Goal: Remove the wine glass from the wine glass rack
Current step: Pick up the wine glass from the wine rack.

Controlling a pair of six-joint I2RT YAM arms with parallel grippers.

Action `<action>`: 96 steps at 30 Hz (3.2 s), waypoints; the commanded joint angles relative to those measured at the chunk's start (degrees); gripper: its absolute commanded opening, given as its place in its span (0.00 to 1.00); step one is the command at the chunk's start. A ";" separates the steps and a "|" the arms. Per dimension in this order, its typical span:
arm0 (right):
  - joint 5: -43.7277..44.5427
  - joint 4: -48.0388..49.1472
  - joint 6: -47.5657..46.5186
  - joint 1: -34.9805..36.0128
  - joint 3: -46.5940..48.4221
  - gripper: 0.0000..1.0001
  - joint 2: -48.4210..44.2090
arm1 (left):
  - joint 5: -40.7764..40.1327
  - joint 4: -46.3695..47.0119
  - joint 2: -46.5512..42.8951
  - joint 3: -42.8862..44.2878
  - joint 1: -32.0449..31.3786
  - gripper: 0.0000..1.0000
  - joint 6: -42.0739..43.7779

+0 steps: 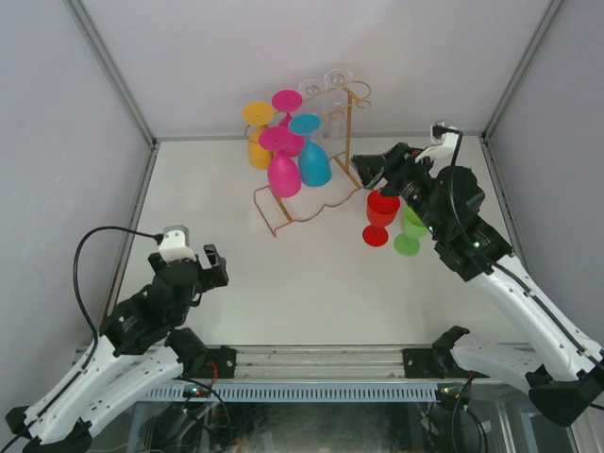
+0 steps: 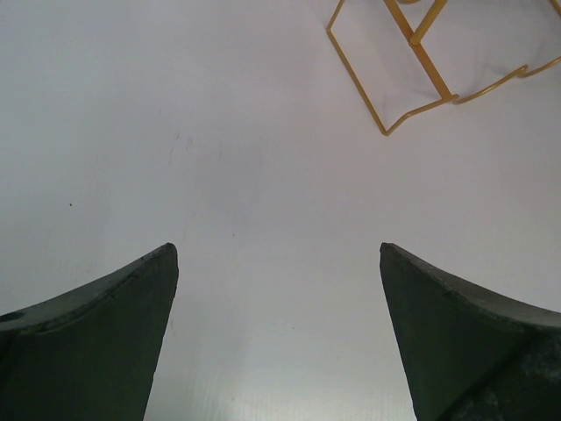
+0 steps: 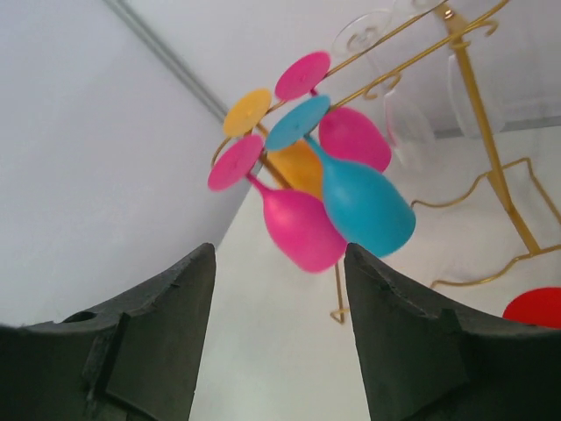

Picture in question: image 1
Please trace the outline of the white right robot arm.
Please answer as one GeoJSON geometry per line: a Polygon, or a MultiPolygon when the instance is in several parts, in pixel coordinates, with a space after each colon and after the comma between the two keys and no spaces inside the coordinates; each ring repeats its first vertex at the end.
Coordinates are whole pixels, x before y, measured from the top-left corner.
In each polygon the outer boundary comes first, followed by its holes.
{"type": "Polygon", "coordinates": [[[398,143],[351,164],[366,189],[398,196],[435,242],[440,260],[490,294],[530,352],[492,344],[452,327],[433,345],[435,369],[502,381],[526,394],[550,422],[570,427],[603,392],[603,347],[579,329],[537,285],[512,246],[478,214],[485,198],[473,171],[450,163],[432,176],[426,151],[398,143]]]}

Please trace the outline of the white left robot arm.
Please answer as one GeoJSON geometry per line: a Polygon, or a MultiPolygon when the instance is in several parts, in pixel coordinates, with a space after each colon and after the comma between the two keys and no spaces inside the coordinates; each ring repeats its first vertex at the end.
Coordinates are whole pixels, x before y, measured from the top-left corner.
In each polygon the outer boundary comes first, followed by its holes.
{"type": "Polygon", "coordinates": [[[226,259],[212,244],[204,253],[208,269],[186,246],[151,254],[152,281],[115,306],[95,342],[47,395],[8,412],[25,452],[84,452],[147,392],[203,373],[208,349],[184,323],[202,294],[228,284],[226,259]]]}

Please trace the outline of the blue wine glass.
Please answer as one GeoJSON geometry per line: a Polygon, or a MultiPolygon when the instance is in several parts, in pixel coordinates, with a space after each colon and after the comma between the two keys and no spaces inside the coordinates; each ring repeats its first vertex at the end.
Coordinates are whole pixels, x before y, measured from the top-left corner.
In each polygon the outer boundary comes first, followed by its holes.
{"type": "Polygon", "coordinates": [[[321,118],[312,113],[298,115],[289,123],[290,131],[305,139],[298,155],[298,169],[302,182],[313,188],[328,184],[332,178],[326,151],[312,139],[312,134],[317,132],[321,125],[321,118]]]}

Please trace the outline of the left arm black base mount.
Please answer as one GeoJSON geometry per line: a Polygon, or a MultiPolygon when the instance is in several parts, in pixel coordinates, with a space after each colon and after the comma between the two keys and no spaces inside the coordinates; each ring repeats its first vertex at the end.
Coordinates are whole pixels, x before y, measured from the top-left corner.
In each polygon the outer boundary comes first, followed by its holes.
{"type": "Polygon", "coordinates": [[[206,355],[206,363],[197,376],[199,378],[232,379],[237,365],[237,350],[228,346],[211,347],[206,355]]]}

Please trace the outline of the green wine glass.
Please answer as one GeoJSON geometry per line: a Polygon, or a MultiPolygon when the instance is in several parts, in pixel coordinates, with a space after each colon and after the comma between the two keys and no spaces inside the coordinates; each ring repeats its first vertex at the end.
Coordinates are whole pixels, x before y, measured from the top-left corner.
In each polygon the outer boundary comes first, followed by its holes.
{"type": "Polygon", "coordinates": [[[421,239],[428,235],[428,229],[409,206],[403,209],[401,228],[394,238],[394,250],[404,257],[413,257],[420,251],[421,239]]]}

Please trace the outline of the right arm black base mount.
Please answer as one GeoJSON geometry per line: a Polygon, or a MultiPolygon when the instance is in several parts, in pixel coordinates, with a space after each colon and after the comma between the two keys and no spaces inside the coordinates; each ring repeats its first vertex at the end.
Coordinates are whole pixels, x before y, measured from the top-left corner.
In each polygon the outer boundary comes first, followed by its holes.
{"type": "Polygon", "coordinates": [[[449,354],[431,347],[408,347],[402,350],[406,378],[448,378],[452,374],[449,354]]]}

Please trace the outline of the red wine glass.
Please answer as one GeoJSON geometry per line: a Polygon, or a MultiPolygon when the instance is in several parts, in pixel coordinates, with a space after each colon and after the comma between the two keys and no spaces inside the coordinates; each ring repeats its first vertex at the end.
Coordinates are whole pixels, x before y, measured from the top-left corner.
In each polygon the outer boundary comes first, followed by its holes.
{"type": "Polygon", "coordinates": [[[369,225],[362,231],[362,239],[367,245],[381,247],[389,241],[387,227],[394,221],[400,206],[397,196],[384,196],[379,191],[369,193],[366,203],[369,225]]]}

